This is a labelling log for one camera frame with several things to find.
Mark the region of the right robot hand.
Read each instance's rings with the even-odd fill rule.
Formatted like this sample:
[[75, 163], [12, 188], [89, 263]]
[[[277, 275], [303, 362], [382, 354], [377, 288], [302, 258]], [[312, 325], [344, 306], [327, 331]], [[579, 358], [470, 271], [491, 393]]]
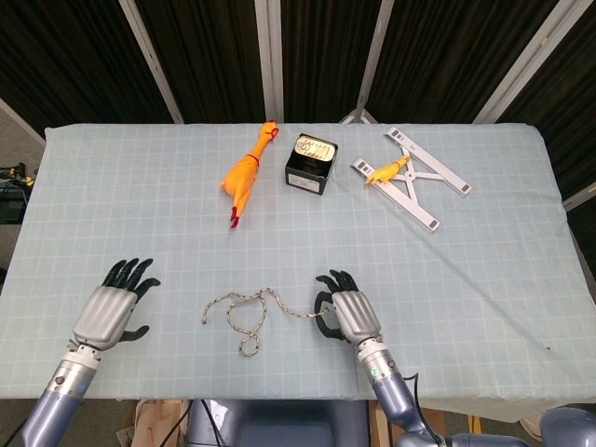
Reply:
[[[316, 276], [316, 281], [328, 288], [317, 294], [314, 303], [315, 322], [325, 338], [347, 341], [355, 346], [370, 339], [382, 340], [380, 321], [367, 296], [348, 272], [331, 269], [329, 275]], [[326, 324], [322, 316], [323, 304], [332, 307], [338, 328]]]

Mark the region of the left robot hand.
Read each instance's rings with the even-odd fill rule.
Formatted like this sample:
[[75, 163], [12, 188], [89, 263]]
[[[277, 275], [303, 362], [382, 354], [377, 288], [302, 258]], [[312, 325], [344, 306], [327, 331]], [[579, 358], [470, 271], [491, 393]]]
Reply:
[[74, 342], [97, 351], [106, 351], [124, 342], [134, 342], [144, 337], [149, 325], [134, 331], [127, 329], [129, 320], [139, 301], [161, 282], [157, 278], [143, 279], [152, 258], [121, 260], [114, 264], [88, 298], [74, 329]]

